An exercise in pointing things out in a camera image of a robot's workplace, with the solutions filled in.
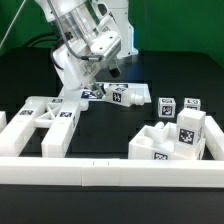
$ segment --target small white cube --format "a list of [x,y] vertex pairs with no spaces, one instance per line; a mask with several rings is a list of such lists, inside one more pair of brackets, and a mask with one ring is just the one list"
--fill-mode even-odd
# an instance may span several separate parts
[[174,118],[176,102],[174,98],[159,98],[158,115],[159,117]]
[[189,109],[193,109],[193,110],[200,110],[201,100],[200,99],[185,98],[184,108],[189,108]]
[[204,136],[205,112],[184,108],[177,116],[176,142],[195,147]]

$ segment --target white block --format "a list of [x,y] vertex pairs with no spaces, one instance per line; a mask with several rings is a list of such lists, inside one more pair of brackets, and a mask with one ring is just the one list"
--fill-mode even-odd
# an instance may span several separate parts
[[80,103],[71,101],[64,102],[43,142],[41,143],[43,157],[65,157],[73,133],[79,121],[81,109]]
[[121,167],[120,186],[224,187],[222,162],[126,160]]
[[45,111],[45,103],[26,103],[0,134],[0,155],[19,156],[35,131],[33,122]]
[[205,138],[202,138],[200,142],[195,146],[189,146],[175,142],[173,159],[192,159],[196,160],[199,157],[202,158],[205,148]]
[[192,130],[200,130],[204,125],[206,113],[184,108],[177,116],[177,125]]
[[205,112],[184,108],[177,116],[176,141],[195,147],[204,136]]
[[224,160],[224,134],[211,116],[205,118],[206,145],[215,160]]
[[82,185],[82,160],[0,157],[0,184]]
[[200,110],[201,108],[201,100],[193,99],[193,98],[185,98],[184,99],[184,108],[189,108],[193,110]]
[[174,118],[176,102],[174,98],[159,98],[158,115],[164,118]]
[[119,186],[118,161],[117,159],[85,160],[82,167],[82,186]]
[[0,111],[0,133],[3,131],[3,129],[6,127],[6,114],[3,111]]

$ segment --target black tabletop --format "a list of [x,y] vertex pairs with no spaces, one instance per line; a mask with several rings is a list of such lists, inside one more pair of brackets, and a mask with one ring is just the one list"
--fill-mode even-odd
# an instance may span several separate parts
[[[140,52],[136,63],[108,70],[98,81],[147,83],[152,103],[121,107],[90,102],[82,112],[66,157],[127,158],[128,142],[144,125],[154,125],[158,98],[173,97],[176,115],[184,98],[200,98],[201,110],[224,128],[224,70],[194,52]],[[0,57],[0,110],[10,119],[29,96],[58,96],[62,84],[48,49],[18,48]],[[21,156],[41,156],[47,130],[38,129]],[[204,159],[212,159],[207,152]],[[223,189],[0,186],[2,223],[223,223]]]

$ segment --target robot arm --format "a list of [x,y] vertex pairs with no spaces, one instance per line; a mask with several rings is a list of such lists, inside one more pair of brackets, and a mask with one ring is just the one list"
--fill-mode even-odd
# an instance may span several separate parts
[[116,59],[121,50],[121,37],[109,10],[102,14],[99,3],[88,0],[36,2],[60,38],[53,59],[64,86],[68,90],[87,87],[102,97],[103,92],[95,84],[94,77],[107,66],[112,75],[120,73]]

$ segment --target white rectangular block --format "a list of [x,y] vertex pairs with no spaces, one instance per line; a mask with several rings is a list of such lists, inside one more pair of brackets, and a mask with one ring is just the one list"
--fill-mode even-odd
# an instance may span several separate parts
[[3,131],[3,129],[6,127],[6,114],[3,111],[0,111],[0,133]]
[[120,163],[113,159],[85,160],[82,186],[120,186]]
[[222,162],[122,161],[120,186],[224,187]]
[[19,156],[35,131],[33,121],[43,114],[42,101],[26,103],[0,134],[0,156]]
[[211,116],[205,118],[206,145],[215,160],[224,160],[224,134]]
[[189,108],[193,110],[200,110],[201,108],[201,100],[193,99],[193,98],[185,98],[184,99],[184,108]]
[[82,185],[82,160],[0,157],[0,184]]
[[56,119],[41,143],[43,157],[65,157],[79,117],[79,103],[70,101],[64,102]]

